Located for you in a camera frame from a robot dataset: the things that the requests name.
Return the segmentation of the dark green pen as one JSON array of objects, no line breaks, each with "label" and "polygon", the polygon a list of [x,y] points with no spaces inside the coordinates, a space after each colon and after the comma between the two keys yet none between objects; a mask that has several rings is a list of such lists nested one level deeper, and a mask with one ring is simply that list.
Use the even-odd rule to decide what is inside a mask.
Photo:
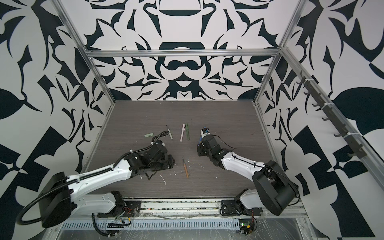
[{"label": "dark green pen", "polygon": [[186,125],[187,140],[190,141],[189,124],[188,124],[188,123],[185,123],[185,125]]}]

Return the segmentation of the pink pen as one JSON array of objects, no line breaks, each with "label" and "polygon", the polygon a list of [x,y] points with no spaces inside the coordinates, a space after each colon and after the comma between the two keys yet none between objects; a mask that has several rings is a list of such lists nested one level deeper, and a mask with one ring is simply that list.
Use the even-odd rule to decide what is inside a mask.
[{"label": "pink pen", "polygon": [[184,133],[186,131],[186,124],[182,125],[182,130],[181,130],[181,137],[180,137],[180,142],[183,141]]}]

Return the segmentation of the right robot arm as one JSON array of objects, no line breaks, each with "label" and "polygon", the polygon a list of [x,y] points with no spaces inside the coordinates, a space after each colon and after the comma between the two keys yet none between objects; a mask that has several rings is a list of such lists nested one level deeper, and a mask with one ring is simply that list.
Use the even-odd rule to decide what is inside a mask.
[{"label": "right robot arm", "polygon": [[279,216],[299,196],[299,190],[275,161],[256,162],[222,148],[216,136],[203,133],[197,147],[198,156],[206,156],[214,166],[237,173],[252,181],[254,190],[245,190],[237,199],[240,207],[252,210],[264,206]]}]

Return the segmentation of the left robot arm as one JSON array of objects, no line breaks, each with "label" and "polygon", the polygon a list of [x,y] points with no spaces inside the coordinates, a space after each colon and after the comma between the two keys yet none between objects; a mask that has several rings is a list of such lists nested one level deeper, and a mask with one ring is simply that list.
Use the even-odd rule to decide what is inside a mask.
[{"label": "left robot arm", "polygon": [[145,175],[149,180],[157,172],[172,169],[175,159],[161,141],[169,135],[163,131],[154,136],[148,147],[130,150],[108,166],[78,175],[55,174],[39,196],[25,206],[16,217],[20,226],[41,223],[43,228],[57,226],[80,214],[120,216],[126,207],[118,191],[103,195],[93,192],[116,182]]}]

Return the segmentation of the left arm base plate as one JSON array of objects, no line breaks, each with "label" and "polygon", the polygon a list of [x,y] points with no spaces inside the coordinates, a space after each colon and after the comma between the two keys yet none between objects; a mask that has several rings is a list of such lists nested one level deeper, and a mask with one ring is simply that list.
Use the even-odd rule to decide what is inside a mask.
[{"label": "left arm base plate", "polygon": [[98,213],[98,218],[114,218],[117,216],[123,218],[133,217],[135,214],[140,213],[141,201],[124,201],[116,203],[116,206],[108,213]]}]

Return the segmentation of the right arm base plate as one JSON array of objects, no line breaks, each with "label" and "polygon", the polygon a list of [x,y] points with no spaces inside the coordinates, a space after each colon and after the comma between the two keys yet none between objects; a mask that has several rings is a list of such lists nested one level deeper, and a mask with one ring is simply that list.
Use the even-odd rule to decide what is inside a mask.
[{"label": "right arm base plate", "polygon": [[223,217],[235,216],[254,216],[260,217],[262,215],[262,208],[247,209],[240,200],[222,200],[220,215]]}]

